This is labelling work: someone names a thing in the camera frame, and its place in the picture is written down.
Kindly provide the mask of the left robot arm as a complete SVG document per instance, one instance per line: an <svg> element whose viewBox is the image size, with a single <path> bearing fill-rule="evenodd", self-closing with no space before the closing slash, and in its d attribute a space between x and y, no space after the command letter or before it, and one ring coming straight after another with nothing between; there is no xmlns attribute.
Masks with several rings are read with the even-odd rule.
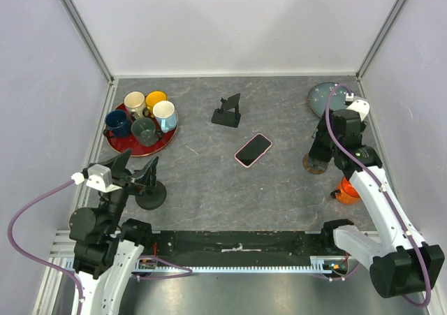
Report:
<svg viewBox="0 0 447 315"><path fill-rule="evenodd" d="M97 190L100 201L98 207L78 208L69 220L73 269L80 282L74 314L117 314L132 268L153 247L151 224L120 219L130 196L157 207L164 203L167 191L156 178L159 159L155 156L131 172L126 167L130 157L127 149L71 177L75 184Z"/></svg>

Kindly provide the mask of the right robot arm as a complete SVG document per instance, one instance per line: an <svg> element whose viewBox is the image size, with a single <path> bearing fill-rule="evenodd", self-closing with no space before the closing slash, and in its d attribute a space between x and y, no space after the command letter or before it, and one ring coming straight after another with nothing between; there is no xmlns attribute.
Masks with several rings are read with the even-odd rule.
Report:
<svg viewBox="0 0 447 315"><path fill-rule="evenodd" d="M382 298L425 293L426 307L444 264L437 244L429 245L405 215L389 185L375 149L362 142L366 128L355 110L325 110L303 166L313 174L324 173L330 162L360 196L379 234L375 241L349 221L331 221L331 230L320 236L321 249L330 255L344 250L368 269Z"/></svg>

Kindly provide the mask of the phone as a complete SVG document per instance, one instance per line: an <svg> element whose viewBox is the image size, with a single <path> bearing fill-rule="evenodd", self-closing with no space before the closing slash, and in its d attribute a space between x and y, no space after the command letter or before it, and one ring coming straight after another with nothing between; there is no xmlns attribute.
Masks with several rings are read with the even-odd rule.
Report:
<svg viewBox="0 0 447 315"><path fill-rule="evenodd" d="M235 153L235 160L243 167L252 167L272 146L272 141L257 133L250 141Z"/></svg>

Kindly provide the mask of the black round-base phone stand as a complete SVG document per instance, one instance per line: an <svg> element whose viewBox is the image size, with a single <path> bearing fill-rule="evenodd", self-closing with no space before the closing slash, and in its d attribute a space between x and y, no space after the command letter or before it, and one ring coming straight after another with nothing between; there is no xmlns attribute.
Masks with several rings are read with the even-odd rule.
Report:
<svg viewBox="0 0 447 315"><path fill-rule="evenodd" d="M166 187L162 182L157 180L154 187L146 190L143 195L136 196L135 201L143 210L155 210L164 204L166 198Z"/></svg>

